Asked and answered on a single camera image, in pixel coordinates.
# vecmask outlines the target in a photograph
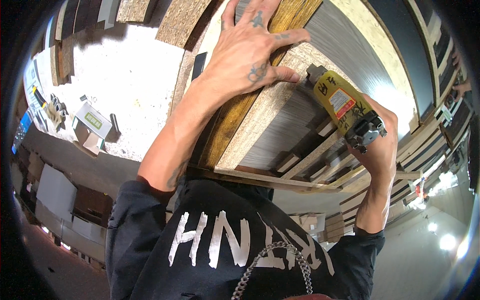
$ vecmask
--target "black t-shirt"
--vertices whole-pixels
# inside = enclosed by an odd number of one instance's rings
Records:
[[[257,254],[288,241],[310,264],[314,293],[334,299],[368,299],[377,234],[344,236],[327,252],[268,199],[245,199],[217,182],[191,180],[165,223],[165,205],[148,185],[124,183],[108,223],[106,265],[111,298],[229,299]],[[286,249],[274,249],[254,268],[244,299],[305,295],[300,267]]]

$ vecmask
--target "ceiling light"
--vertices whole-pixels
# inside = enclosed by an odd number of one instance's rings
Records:
[[[436,223],[430,223],[428,225],[428,231],[435,232],[438,228],[438,225]]]
[[[442,250],[452,250],[455,247],[455,244],[455,237],[451,234],[445,234],[440,239],[440,249]]]
[[[62,245],[63,247],[65,247],[65,249],[70,250],[70,246],[69,246],[69,245],[64,244],[63,242],[60,242],[60,245]]]

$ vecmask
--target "yellow nail gun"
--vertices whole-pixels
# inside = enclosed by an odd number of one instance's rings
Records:
[[[352,148],[364,154],[368,144],[379,135],[387,135],[382,118],[348,81],[334,71],[314,64],[308,67],[307,74],[315,85],[313,93],[317,101],[327,110]]]

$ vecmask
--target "person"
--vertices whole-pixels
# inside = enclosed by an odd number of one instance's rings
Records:
[[[268,32],[280,0],[251,0],[234,24],[238,2],[227,4],[210,62],[152,143],[137,180],[120,187],[107,229],[111,298],[229,299],[259,252],[284,242],[308,262],[313,294],[307,294],[297,257],[276,248],[251,271],[244,299],[368,299],[375,259],[384,245],[398,120],[367,95],[388,135],[372,142],[364,155],[350,149],[372,180],[358,208],[356,234],[342,237],[329,252],[272,203],[271,190],[252,185],[186,174],[178,209],[165,221],[165,203],[213,113],[236,95],[300,79],[294,70],[271,66],[268,60],[279,47],[310,41],[309,33]]]

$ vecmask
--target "tattoo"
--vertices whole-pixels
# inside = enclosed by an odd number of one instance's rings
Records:
[[[287,35],[280,34],[279,36],[275,35],[275,39],[283,39],[283,38],[289,38],[289,37],[290,37],[290,34],[287,34]]]
[[[255,64],[252,65],[250,73],[247,75],[248,80],[252,83],[259,82],[262,80],[265,75],[267,75],[267,64],[263,63],[260,67],[255,67]]]
[[[167,180],[167,187],[169,189],[175,189],[177,187],[180,177],[182,177],[183,173],[185,173],[185,170],[187,169],[189,160],[190,158],[187,158],[173,170],[172,176]]]
[[[262,28],[264,27],[262,13],[263,11],[258,11],[258,15],[250,21],[250,23],[253,23],[253,27],[257,27],[257,26],[260,26]]]

